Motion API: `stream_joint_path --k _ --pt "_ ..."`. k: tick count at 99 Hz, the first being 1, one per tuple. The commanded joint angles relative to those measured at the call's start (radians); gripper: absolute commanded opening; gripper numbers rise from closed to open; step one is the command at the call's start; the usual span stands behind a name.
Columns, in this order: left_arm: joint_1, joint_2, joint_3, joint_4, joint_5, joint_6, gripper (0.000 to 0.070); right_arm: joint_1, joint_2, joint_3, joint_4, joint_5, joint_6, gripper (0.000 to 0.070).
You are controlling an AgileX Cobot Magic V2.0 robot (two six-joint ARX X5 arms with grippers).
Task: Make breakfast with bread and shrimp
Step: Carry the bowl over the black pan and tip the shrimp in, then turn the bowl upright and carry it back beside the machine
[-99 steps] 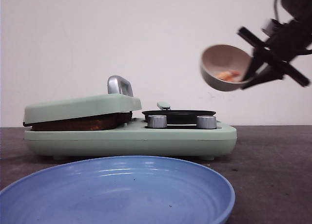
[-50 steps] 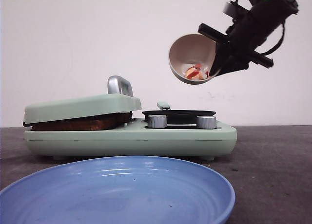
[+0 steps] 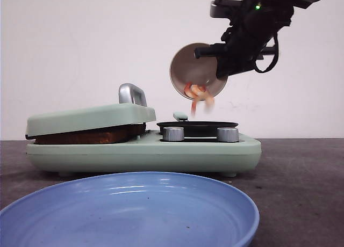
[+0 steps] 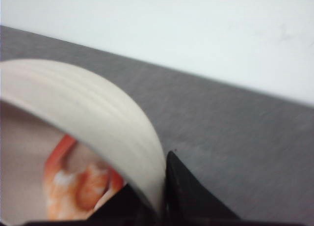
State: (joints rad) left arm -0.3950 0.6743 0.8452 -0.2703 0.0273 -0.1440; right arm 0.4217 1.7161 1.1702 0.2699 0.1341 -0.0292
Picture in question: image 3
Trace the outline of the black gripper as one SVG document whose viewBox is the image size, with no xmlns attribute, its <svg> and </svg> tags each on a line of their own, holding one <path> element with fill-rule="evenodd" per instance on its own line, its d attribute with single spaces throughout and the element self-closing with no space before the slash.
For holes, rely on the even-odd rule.
<svg viewBox="0 0 344 247">
<path fill-rule="evenodd" d="M 242 0 L 221 36 L 225 44 L 197 47 L 195 58 L 216 57 L 218 78 L 255 70 L 269 72 L 279 58 L 278 31 L 291 24 L 293 6 L 263 0 Z"/>
</svg>

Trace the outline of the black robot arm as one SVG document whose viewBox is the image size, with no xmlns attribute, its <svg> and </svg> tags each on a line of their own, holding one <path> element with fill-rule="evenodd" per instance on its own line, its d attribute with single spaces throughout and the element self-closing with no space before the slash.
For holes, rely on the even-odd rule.
<svg viewBox="0 0 344 247">
<path fill-rule="evenodd" d="M 194 50 L 195 58 L 215 57 L 216 77 L 255 70 L 257 60 L 273 55 L 269 72 L 279 58 L 278 32 L 290 26 L 294 8 L 307 9 L 320 0 L 213 0 L 210 8 L 212 18 L 227 18 L 230 25 L 221 36 L 220 43 Z"/>
</svg>

